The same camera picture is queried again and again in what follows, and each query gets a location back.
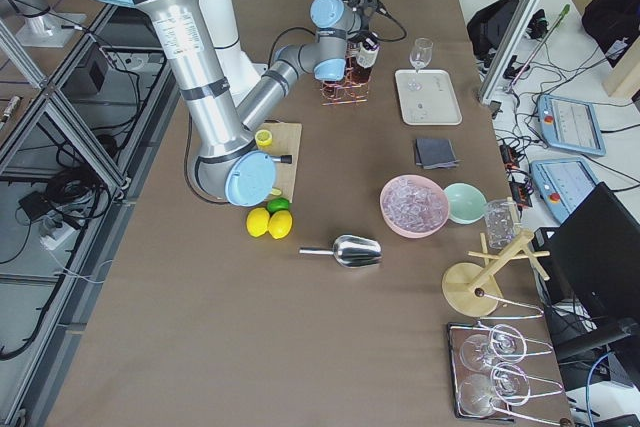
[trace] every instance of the metal scoop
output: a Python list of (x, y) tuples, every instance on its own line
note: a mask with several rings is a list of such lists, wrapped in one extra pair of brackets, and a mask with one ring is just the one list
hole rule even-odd
[(333, 255), (343, 267), (358, 268), (376, 265), (382, 259), (382, 248), (375, 240), (357, 235), (341, 235), (333, 242), (333, 250), (300, 247), (301, 254)]

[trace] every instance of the liquor bottle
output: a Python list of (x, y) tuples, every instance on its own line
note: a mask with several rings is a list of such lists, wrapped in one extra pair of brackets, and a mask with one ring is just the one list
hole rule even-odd
[(369, 81), (371, 69), (375, 64), (380, 50), (378, 36), (373, 32), (367, 32), (366, 37), (360, 43), (356, 54), (356, 63), (351, 73), (351, 80), (356, 84), (364, 84)]

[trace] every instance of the white tray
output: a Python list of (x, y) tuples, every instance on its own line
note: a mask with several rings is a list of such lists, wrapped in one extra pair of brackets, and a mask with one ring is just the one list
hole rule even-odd
[[(409, 81), (417, 78), (420, 90), (409, 90)], [(400, 98), (402, 120), (409, 125), (458, 125), (462, 114), (444, 70), (396, 70), (396, 87)]]

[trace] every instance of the green bowl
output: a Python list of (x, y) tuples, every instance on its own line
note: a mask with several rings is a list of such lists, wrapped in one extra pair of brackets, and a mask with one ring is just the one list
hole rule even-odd
[(482, 192), (469, 184), (451, 184), (444, 189), (449, 200), (449, 218), (458, 224), (472, 224), (484, 217), (487, 203)]

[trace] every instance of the bottle rack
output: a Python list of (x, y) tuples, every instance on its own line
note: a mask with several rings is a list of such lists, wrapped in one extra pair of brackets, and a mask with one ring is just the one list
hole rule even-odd
[(322, 105), (356, 104), (366, 102), (369, 98), (369, 80), (366, 82), (356, 82), (354, 79), (354, 68), (356, 57), (348, 55), (344, 77), (337, 82), (322, 82), (320, 92), (325, 101)]

